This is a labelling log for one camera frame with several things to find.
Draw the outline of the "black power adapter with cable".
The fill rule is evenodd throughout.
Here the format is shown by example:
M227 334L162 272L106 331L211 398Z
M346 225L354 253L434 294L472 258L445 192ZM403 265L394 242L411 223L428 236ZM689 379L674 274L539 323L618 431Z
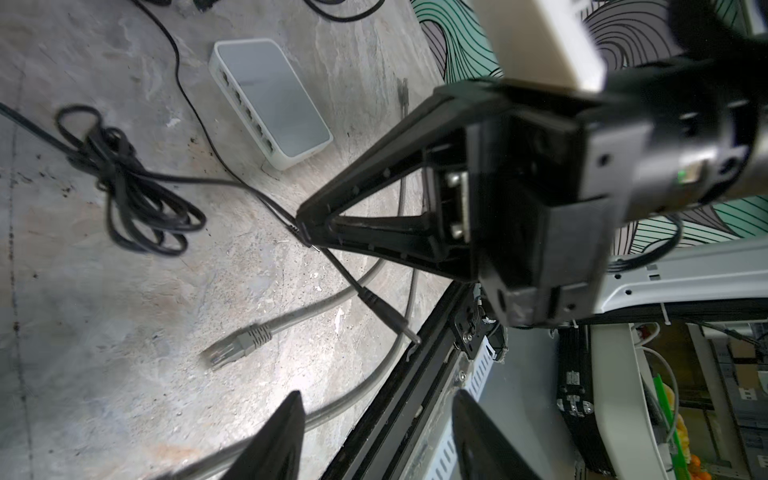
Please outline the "black power adapter with cable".
M204 212L169 189L169 184L246 191L298 242L311 246L300 233L296 220L282 206L243 182L147 170L125 132L107 126L102 114L91 106L69 105L56 112L54 123L61 139L5 104L1 106L1 115L64 154L73 168L95 178L97 189L106 194L107 233L125 250L179 257L188 249L187 236L206 227Z

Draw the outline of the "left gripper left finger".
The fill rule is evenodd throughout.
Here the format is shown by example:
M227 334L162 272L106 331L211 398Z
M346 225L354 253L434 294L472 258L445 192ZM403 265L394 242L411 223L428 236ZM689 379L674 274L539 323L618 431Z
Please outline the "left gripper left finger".
M223 480L296 480L306 413L299 391L292 391L225 472Z

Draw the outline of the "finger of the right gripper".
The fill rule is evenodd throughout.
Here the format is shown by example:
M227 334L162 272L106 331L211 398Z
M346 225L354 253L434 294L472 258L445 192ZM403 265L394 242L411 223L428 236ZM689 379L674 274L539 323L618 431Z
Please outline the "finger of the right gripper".
M299 215L299 228L313 245L369 255L461 282L477 279L470 244L455 239L434 213L355 217Z
M408 231L420 222L395 217L349 217L345 211L416 170L466 170L470 127L510 106L502 85L464 81L433 95L306 200L296 214L303 231Z

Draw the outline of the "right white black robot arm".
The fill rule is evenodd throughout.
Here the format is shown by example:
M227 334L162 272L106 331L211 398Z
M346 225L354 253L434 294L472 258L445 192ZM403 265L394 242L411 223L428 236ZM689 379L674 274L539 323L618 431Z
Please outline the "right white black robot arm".
M586 466L672 479L671 411L632 323L755 319L765 239L681 250L715 203L767 191L767 37L709 1L472 6L503 73L442 86L299 208L317 247L450 279L326 470L329 479L539 479L516 413L448 386L487 339L555 328L558 360L529 359Z

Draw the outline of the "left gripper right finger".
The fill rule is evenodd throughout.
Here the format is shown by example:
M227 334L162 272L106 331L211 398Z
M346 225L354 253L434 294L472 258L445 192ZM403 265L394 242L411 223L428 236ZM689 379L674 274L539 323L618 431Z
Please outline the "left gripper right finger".
M539 479L467 390L454 395L451 415L462 479Z

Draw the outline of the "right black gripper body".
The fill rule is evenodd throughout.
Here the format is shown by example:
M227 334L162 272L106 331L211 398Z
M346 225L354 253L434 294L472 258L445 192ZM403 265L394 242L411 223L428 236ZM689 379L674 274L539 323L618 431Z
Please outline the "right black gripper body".
M423 108L441 200L423 269L481 282L510 325L588 316L653 136L643 96L465 81Z

